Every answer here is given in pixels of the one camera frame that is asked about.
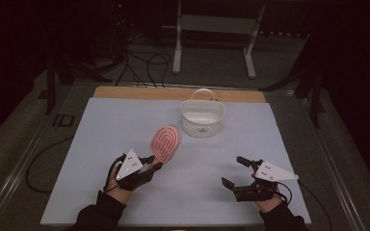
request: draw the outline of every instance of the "white basket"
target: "white basket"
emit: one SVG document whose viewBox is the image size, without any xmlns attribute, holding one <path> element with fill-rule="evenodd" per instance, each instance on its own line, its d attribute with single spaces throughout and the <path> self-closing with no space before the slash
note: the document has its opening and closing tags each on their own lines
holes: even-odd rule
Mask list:
<svg viewBox="0 0 370 231">
<path fill-rule="evenodd" d="M 210 92 L 213 100 L 194 100 L 201 91 Z M 215 99 L 215 94 L 209 89 L 196 90 L 191 100 L 182 103 L 182 129 L 192 137 L 207 138 L 215 135 L 221 127 L 224 117 L 224 105 Z"/>
</svg>

